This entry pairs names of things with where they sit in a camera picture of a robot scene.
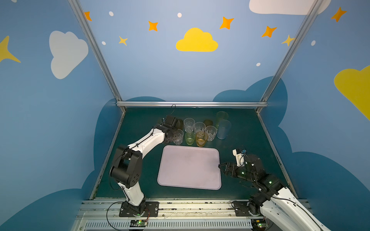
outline green table surface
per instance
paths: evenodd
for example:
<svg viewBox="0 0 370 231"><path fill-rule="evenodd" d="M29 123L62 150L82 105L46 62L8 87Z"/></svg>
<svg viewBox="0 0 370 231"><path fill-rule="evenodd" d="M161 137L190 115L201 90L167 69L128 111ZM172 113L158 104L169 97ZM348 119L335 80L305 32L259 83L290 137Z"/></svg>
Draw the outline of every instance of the green table surface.
<svg viewBox="0 0 370 231"><path fill-rule="evenodd" d="M129 145L139 140L161 118L165 118L172 111L173 108L127 109L95 198L125 197L123 191L115 191L109 185L109 180L111 180L112 186L118 188L115 181L109 178L109 170L116 148L118 145ZM248 154L255 154L261 158L267 173L276 175L282 184L287 186L287 182L254 109L176 108L172 115L183 120L193 118L196 122L203 122L205 119L210 119L215 122L218 111L226 111L229 114L228 120L231 122L232 128L224 140L216 137L213 141L207 142L204 147L217 149L220 153L220 163L235 163L236 160L232 150L244 146ZM185 140L181 145L188 146ZM157 145L143 160L142 175L139 183L146 198L248 199L257 192L255 188L249 188L251 186L249 182L225 176L223 173L221 173L222 186L219 190L161 186L157 183L157 177L164 146L165 144Z"/></svg>

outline transparent cup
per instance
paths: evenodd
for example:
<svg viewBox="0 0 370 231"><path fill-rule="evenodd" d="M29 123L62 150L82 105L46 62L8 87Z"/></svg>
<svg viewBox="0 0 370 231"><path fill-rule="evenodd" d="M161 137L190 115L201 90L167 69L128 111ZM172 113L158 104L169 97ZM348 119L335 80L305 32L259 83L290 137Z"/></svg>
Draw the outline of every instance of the transparent cup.
<svg viewBox="0 0 370 231"><path fill-rule="evenodd" d="M184 120L184 129L186 132L192 132L194 130L195 120L192 118L186 118Z"/></svg>
<svg viewBox="0 0 370 231"><path fill-rule="evenodd" d="M195 134L198 131L204 132L205 129L206 129L206 125L204 123L202 123L202 122L196 122L195 125L194 125L194 132L195 132Z"/></svg>
<svg viewBox="0 0 370 231"><path fill-rule="evenodd" d="M229 131L231 129L231 123L228 120L221 120L218 125L218 131L217 131L217 137L220 140L223 140L228 135Z"/></svg>
<svg viewBox="0 0 370 231"><path fill-rule="evenodd" d="M207 126L206 129L205 129L205 133L208 134L208 141L212 141L215 137L216 137L216 134L217 134L217 128L213 127L213 126Z"/></svg>
<svg viewBox="0 0 370 231"><path fill-rule="evenodd" d="M226 112L223 112L223 111L217 112L215 127L218 129L218 124L220 123L220 121L223 119L228 119L228 118L229 118L229 114L227 114Z"/></svg>
<svg viewBox="0 0 370 231"><path fill-rule="evenodd" d="M208 139L208 134L203 131L198 131L195 134L195 142L199 147L203 147Z"/></svg>
<svg viewBox="0 0 370 231"><path fill-rule="evenodd" d="M180 129L177 129L178 139L174 140L176 145L180 145L184 139L184 132Z"/></svg>
<svg viewBox="0 0 370 231"><path fill-rule="evenodd" d="M185 141L188 145L192 145L195 141L195 133L194 132L187 132L185 134Z"/></svg>

